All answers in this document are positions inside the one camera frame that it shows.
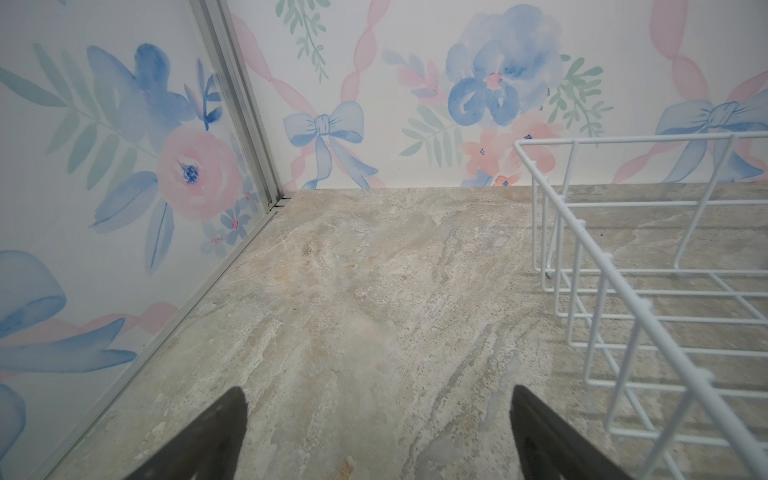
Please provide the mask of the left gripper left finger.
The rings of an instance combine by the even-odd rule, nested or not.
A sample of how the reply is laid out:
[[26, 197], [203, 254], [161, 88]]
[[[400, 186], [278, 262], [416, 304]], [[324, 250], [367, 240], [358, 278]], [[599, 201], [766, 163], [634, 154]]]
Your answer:
[[242, 388], [228, 389], [126, 478], [232, 479], [246, 434], [247, 414]]

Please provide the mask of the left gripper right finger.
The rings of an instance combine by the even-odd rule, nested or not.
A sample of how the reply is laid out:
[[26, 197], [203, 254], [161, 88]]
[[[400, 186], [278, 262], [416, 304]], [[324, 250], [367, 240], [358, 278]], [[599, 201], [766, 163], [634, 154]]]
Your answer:
[[525, 479], [630, 477], [523, 385], [513, 389], [510, 423]]

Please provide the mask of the white wire dish rack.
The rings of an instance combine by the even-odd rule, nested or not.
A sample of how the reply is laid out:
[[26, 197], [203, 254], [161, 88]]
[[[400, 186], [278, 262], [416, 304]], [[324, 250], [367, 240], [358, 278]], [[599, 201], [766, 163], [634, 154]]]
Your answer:
[[[532, 264], [574, 350], [593, 440], [637, 478], [767, 475], [767, 192], [729, 163], [763, 132], [515, 143], [532, 186]], [[692, 144], [691, 184], [550, 179], [595, 153]]]

